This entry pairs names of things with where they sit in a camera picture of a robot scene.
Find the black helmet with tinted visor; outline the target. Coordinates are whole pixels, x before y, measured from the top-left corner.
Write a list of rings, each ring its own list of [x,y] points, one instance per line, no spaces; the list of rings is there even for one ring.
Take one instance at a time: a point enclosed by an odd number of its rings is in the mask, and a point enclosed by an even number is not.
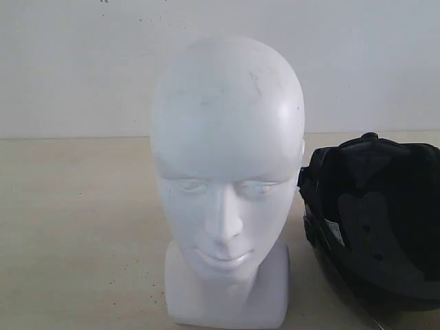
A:
[[[438,329],[438,147],[368,132],[316,148],[298,187],[338,298],[374,329]]]

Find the white mannequin head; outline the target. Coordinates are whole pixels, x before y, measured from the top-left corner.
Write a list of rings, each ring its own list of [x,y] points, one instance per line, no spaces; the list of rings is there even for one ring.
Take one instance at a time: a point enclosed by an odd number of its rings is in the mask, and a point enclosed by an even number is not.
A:
[[[172,239],[168,315],[183,325],[277,329],[289,301],[279,237],[305,152],[305,106],[289,62],[260,41],[207,36],[157,84],[151,152]]]

